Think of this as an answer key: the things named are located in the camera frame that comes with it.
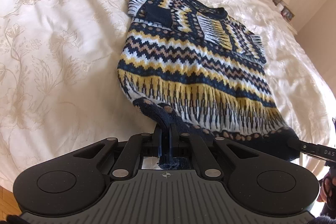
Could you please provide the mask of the person's right hand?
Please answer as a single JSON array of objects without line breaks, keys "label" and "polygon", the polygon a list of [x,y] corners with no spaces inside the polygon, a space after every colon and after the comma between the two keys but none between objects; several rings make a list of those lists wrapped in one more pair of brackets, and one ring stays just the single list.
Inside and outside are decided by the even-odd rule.
[{"label": "person's right hand", "polygon": [[335,176],[327,174],[320,183],[320,192],[317,198],[318,202],[327,203],[329,207],[335,207]]}]

